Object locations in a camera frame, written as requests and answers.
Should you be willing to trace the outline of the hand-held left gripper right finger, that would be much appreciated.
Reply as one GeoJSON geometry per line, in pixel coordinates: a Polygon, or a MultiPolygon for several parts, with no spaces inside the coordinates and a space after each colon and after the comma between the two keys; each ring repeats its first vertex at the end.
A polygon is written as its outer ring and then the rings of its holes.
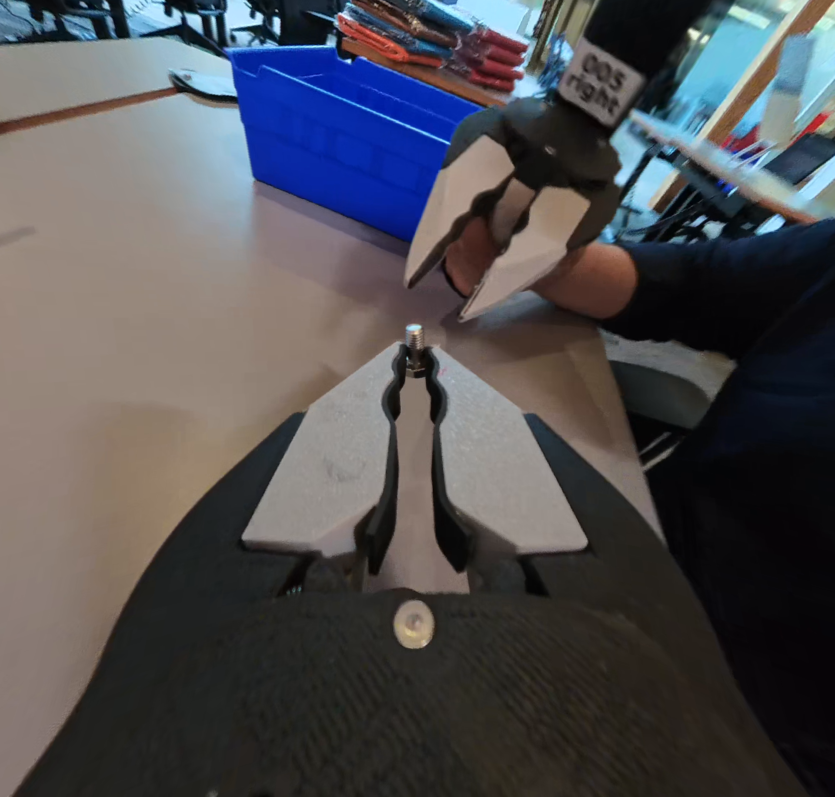
{"type": "Polygon", "coordinates": [[[434,532],[452,568],[584,551],[588,538],[525,413],[441,348],[424,360],[434,532]]]}

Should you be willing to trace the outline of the grey chair seat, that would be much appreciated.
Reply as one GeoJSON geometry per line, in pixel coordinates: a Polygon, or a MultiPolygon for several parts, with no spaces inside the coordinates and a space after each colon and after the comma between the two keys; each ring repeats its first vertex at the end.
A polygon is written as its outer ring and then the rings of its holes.
{"type": "Polygon", "coordinates": [[[677,342],[601,334],[641,466],[648,471],[698,426],[736,362],[677,342]]]}

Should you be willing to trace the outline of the round metal table grommet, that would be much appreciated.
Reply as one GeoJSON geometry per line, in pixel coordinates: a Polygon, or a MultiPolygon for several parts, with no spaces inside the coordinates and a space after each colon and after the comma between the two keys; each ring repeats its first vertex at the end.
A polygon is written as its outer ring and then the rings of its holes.
{"type": "Polygon", "coordinates": [[[212,76],[190,69],[170,69],[168,76],[178,93],[186,93],[213,103],[237,103],[232,78],[212,76]]]}

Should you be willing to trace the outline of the person's right forearm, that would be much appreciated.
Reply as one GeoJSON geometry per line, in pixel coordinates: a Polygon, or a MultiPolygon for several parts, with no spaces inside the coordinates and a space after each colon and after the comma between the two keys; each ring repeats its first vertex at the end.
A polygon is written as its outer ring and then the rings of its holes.
{"type": "Polygon", "coordinates": [[[739,360],[817,288],[833,305],[834,222],[687,245],[623,243],[636,287],[604,330],[739,360]]]}

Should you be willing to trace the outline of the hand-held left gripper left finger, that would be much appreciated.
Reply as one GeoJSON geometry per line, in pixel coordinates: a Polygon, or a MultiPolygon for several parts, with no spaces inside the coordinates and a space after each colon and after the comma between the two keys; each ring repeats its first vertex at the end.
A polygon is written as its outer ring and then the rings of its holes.
{"type": "Polygon", "coordinates": [[[253,550],[360,557],[378,574],[394,534],[402,343],[312,403],[242,535],[253,550]]]}

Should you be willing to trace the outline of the wooden background desk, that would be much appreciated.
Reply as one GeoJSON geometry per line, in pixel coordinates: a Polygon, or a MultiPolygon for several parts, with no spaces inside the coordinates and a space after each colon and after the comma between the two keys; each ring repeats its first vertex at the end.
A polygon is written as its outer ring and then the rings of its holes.
{"type": "Polygon", "coordinates": [[[744,164],[711,142],[697,139],[638,111],[630,113],[629,121],[638,126],[662,153],[668,154],[666,162],[679,175],[698,169],[708,177],[728,183],[747,202],[794,223],[811,224],[833,218],[833,211],[814,198],[763,168],[744,164]]]}

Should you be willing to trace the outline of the person's right hand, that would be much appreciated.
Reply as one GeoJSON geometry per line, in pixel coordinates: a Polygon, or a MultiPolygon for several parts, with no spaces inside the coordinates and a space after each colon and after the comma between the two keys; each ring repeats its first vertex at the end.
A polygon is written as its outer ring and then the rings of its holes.
{"type": "MultiPolygon", "coordinates": [[[[472,218],[448,247],[444,273],[454,290],[468,298],[496,256],[487,220],[472,218]]],[[[528,291],[559,309],[608,320],[627,306],[637,284],[635,264],[624,249],[594,242],[568,253],[528,291]]]]}

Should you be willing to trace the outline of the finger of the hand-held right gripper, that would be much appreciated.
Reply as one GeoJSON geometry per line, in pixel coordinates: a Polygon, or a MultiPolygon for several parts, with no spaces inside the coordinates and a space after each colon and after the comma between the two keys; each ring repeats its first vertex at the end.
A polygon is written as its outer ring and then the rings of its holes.
{"type": "Polygon", "coordinates": [[[474,203],[514,171],[505,148],[481,136],[435,179],[407,255],[404,286],[411,290],[436,268],[472,217],[474,203]]]}
{"type": "Polygon", "coordinates": [[[491,223],[498,256],[465,302],[460,322],[492,310],[549,274],[565,257],[569,239],[590,207],[572,189],[545,187],[528,206],[526,226],[510,234],[511,207],[520,206],[527,191],[525,186],[508,186],[499,199],[491,223]]]}

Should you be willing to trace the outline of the blue plastic bin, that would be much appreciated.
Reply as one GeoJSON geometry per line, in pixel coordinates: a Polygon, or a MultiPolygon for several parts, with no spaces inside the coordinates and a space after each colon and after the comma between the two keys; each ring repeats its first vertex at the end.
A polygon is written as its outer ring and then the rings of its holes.
{"type": "Polygon", "coordinates": [[[334,47],[226,54],[255,179],[411,242],[456,127],[481,107],[334,47]]]}

